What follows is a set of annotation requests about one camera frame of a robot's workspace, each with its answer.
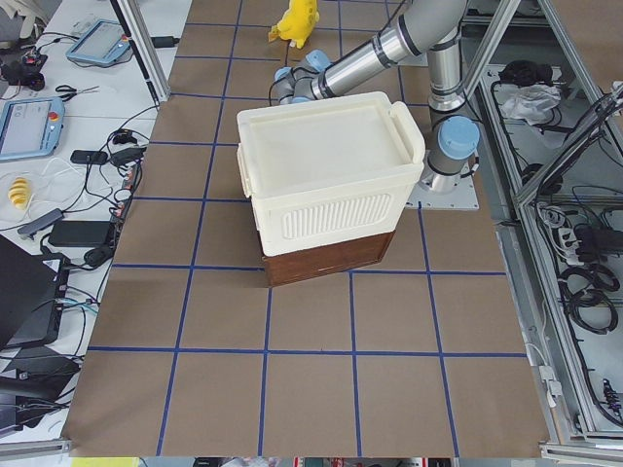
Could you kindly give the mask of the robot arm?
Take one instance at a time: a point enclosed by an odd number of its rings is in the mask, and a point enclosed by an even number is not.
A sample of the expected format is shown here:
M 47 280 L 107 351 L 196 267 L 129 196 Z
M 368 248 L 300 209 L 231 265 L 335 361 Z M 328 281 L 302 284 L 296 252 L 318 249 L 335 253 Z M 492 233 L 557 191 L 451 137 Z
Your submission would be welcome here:
M 335 62 L 313 50 L 275 72 L 269 97 L 281 104 L 342 96 L 409 57 L 427 56 L 428 106 L 437 126 L 467 102 L 461 73 L 460 23 L 465 1 L 412 1 L 367 42 Z

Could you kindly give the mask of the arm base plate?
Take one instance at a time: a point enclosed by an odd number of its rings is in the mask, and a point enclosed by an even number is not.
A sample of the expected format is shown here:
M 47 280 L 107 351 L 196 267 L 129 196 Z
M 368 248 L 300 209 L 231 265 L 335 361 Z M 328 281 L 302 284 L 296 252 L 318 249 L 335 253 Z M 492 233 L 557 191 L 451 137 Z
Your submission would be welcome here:
M 463 165 L 459 174 L 451 176 L 435 172 L 426 163 L 421 180 L 414 186 L 405 207 L 424 210 L 478 210 L 480 204 L 469 163 Z

